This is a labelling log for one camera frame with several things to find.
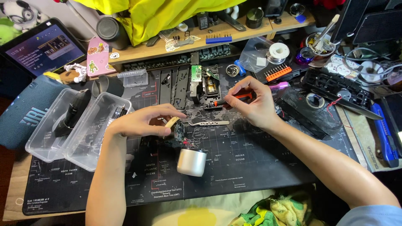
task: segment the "red wire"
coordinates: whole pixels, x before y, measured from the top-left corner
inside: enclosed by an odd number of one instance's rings
[[[327,112],[331,115],[331,117],[332,117],[333,120],[335,120],[335,119],[334,119],[334,116],[331,114],[331,112],[329,112],[329,107],[331,107],[332,105],[335,105],[340,99],[342,99],[342,97],[339,97],[336,101],[331,102],[331,103],[327,106]],[[339,123],[342,124],[343,126],[346,126],[346,127],[349,127],[349,128],[351,128],[351,129],[353,129],[353,127],[347,126],[347,125],[343,124],[342,122],[339,122]]]

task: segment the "tablet screen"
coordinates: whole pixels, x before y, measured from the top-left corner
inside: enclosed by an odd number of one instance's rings
[[[55,24],[6,51],[36,76],[54,72],[85,55]]]

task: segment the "small metal bowl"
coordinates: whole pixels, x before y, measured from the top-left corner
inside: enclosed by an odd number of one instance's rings
[[[230,64],[226,67],[226,73],[230,76],[230,77],[235,77],[236,75],[238,75],[240,72],[240,68],[239,66],[235,65],[235,64]]]
[[[292,15],[293,17],[300,16],[304,13],[306,10],[306,7],[300,3],[295,3],[290,6],[289,9],[289,14]]]

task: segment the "tablet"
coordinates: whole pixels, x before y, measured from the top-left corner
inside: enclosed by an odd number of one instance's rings
[[[32,77],[61,73],[86,59],[86,49],[57,19],[51,18],[0,46],[1,54]]]

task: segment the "hand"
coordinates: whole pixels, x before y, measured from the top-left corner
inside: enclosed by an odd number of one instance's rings
[[[169,121],[172,116],[186,118],[185,114],[176,110],[171,104],[145,107],[116,119],[106,132],[123,136],[167,136],[171,130],[164,127],[165,123],[158,118]]]
[[[247,104],[233,96],[239,91],[254,91],[257,94],[257,98]],[[260,127],[267,132],[272,131],[278,123],[282,122],[281,118],[275,113],[274,101],[269,86],[262,84],[251,76],[247,76],[231,88],[225,96],[225,101],[228,105],[223,105],[223,107],[236,109],[252,125]]]

